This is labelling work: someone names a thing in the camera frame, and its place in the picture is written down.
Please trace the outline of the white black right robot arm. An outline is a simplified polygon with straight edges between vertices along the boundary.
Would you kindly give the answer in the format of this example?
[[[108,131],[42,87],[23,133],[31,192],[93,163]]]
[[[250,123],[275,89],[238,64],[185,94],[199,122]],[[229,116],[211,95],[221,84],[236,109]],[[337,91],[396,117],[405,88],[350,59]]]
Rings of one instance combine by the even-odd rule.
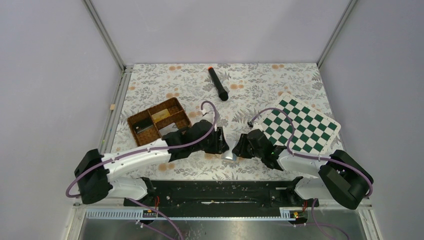
[[[299,152],[272,144],[263,131],[254,129],[241,134],[232,153],[244,159],[258,158],[269,169],[307,174],[286,193],[287,201],[293,206],[309,199],[333,199],[355,210],[373,193],[371,175],[343,150],[330,155]]]

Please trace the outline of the beige leather card holder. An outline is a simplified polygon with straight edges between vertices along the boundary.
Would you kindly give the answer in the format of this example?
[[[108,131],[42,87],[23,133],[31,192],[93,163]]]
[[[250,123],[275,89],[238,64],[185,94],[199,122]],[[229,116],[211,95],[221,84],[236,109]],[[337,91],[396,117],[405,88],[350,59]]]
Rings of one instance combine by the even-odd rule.
[[[228,141],[227,144],[228,144],[229,149],[221,155],[221,159],[225,160],[225,161],[236,162],[237,156],[232,151],[233,151],[234,147],[237,145],[237,142],[236,141]]]

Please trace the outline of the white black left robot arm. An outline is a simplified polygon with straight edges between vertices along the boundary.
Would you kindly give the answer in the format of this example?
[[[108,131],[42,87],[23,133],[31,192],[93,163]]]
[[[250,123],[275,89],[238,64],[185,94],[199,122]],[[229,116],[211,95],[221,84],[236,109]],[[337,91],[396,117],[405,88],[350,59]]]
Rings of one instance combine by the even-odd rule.
[[[199,151],[220,155],[229,149],[223,128],[204,119],[128,151],[100,154],[98,149],[92,149],[74,170],[79,190],[77,197],[85,205],[106,198],[130,198],[148,206],[155,200],[153,187],[143,179],[130,179],[125,174],[154,164],[186,159]]]

